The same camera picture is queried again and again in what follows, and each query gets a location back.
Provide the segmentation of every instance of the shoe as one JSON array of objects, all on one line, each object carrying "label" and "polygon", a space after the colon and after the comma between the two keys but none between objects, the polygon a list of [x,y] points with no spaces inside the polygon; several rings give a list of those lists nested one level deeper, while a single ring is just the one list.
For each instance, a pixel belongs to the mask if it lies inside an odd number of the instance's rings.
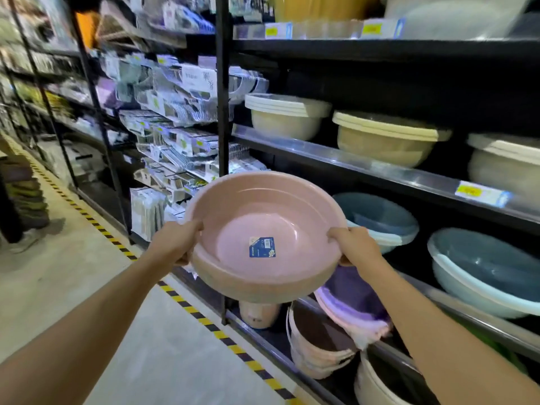
[{"label": "shoe", "polygon": [[23,233],[23,238],[18,243],[9,245],[9,251],[13,254],[22,253],[39,239],[41,239],[41,235],[36,229],[27,230]]}]

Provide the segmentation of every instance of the yellow container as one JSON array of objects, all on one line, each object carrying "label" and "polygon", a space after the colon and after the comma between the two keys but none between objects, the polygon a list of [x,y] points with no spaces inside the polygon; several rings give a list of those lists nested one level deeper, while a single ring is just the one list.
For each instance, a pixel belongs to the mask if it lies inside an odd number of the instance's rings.
[{"label": "yellow container", "polygon": [[276,22],[347,21],[366,18],[377,0],[273,0]]}]

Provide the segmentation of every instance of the person's left hand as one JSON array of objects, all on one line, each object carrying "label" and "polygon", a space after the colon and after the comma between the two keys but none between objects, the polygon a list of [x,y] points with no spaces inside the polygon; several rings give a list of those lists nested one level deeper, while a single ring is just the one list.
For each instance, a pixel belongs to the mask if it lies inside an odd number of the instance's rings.
[{"label": "person's left hand", "polygon": [[195,245],[195,235],[201,230],[203,222],[200,220],[185,224],[166,222],[141,258],[153,260],[157,266],[169,271],[175,264],[184,266],[189,263],[187,254]]}]

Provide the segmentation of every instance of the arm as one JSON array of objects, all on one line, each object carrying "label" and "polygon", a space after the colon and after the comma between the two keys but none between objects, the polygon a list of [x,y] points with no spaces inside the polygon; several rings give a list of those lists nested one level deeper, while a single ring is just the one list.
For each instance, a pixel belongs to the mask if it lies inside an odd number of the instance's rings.
[{"label": "arm", "polygon": [[200,229],[166,223],[138,261],[0,364],[0,405],[82,404],[152,286]]},{"label": "arm", "polygon": [[328,235],[381,299],[441,405],[540,404],[540,387],[401,278],[365,228]]}]

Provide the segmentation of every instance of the hand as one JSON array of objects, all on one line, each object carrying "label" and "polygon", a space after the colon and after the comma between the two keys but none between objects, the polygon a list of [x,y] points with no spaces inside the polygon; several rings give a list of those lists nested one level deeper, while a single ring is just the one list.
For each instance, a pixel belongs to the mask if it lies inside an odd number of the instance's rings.
[{"label": "hand", "polygon": [[141,258],[152,260],[152,263],[169,271],[175,264],[184,266],[189,263],[187,254],[195,245],[195,235],[201,230],[203,222],[200,220],[185,224],[166,222],[154,235],[152,243]]},{"label": "hand", "polygon": [[365,227],[332,227],[327,236],[337,241],[345,255],[340,260],[343,266],[370,265],[382,258],[379,245]]}]

